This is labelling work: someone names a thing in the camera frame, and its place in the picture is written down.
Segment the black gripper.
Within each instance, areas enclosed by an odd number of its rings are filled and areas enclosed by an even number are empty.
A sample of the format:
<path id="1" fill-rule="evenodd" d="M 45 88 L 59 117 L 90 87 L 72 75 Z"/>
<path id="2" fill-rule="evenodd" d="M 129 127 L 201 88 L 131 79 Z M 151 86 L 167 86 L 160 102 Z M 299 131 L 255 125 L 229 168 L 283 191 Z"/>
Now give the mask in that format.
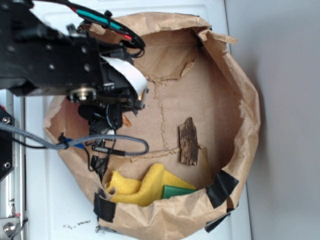
<path id="1" fill-rule="evenodd" d="M 19 97 L 64 95 L 80 105 L 92 131 L 119 129 L 123 113 L 144 108 L 146 78 L 123 42 L 68 30 L 49 27 L 29 7 L 2 7 L 0 87 Z"/>

